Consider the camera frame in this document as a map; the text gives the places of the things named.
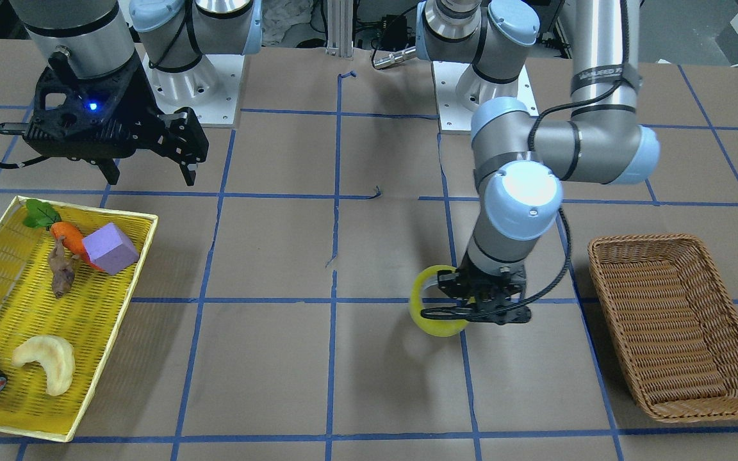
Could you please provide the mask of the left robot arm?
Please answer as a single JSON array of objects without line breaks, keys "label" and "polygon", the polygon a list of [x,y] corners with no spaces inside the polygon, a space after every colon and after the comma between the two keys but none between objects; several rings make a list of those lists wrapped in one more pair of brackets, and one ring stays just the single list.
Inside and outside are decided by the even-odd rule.
[{"label": "left robot arm", "polygon": [[659,161],[639,125],[639,2],[578,1],[571,101],[531,117],[513,96],[477,104],[470,145],[480,210],[458,268],[419,274],[410,313],[420,327],[530,321],[525,260],[561,211],[562,182],[638,184]]}]

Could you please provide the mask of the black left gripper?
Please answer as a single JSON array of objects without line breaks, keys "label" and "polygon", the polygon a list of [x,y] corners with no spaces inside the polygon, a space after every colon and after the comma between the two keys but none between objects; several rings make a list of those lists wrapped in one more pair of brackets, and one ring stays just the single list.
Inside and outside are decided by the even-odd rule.
[{"label": "black left gripper", "polygon": [[463,266],[455,271],[439,271],[438,288],[454,300],[462,300],[461,305],[447,307],[426,307],[420,316],[434,321],[468,321],[472,310],[463,307],[469,301],[503,300],[515,302],[512,297],[525,295],[527,278],[524,266],[506,266],[501,274],[492,275],[476,266]]}]

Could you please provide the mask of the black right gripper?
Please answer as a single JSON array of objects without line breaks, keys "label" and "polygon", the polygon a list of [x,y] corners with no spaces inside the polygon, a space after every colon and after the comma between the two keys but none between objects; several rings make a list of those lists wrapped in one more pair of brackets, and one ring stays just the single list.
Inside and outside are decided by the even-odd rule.
[{"label": "black right gripper", "polygon": [[[209,141],[193,108],[179,108],[172,114],[152,115],[145,121],[145,137],[150,150],[175,161],[185,184],[194,186],[197,165],[207,160]],[[114,159],[100,159],[99,170],[106,183],[116,186],[120,170]]]}]

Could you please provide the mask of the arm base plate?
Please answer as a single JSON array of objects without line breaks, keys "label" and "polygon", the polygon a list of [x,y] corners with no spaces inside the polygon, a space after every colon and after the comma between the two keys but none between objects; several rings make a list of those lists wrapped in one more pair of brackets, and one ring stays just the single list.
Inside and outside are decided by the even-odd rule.
[{"label": "arm base plate", "polygon": [[196,67],[181,73],[150,69],[148,55],[142,62],[156,104],[164,113],[190,107],[202,127],[236,126],[246,56],[205,55]]},{"label": "arm base plate", "polygon": [[527,67],[521,68],[518,79],[507,84],[484,81],[471,64],[460,62],[433,61],[432,75],[443,134],[468,134],[477,108],[495,97],[515,97],[530,116],[539,115]]}]

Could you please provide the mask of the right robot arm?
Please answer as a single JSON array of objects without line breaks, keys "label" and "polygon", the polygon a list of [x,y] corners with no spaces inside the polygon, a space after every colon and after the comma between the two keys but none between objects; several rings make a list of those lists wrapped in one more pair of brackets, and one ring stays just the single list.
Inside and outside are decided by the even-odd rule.
[{"label": "right robot arm", "polygon": [[86,161],[114,186],[138,149],[169,159],[187,186],[207,159],[196,108],[222,91],[213,55],[254,54],[260,1],[13,1],[47,65],[33,113],[15,130],[37,158]]}]

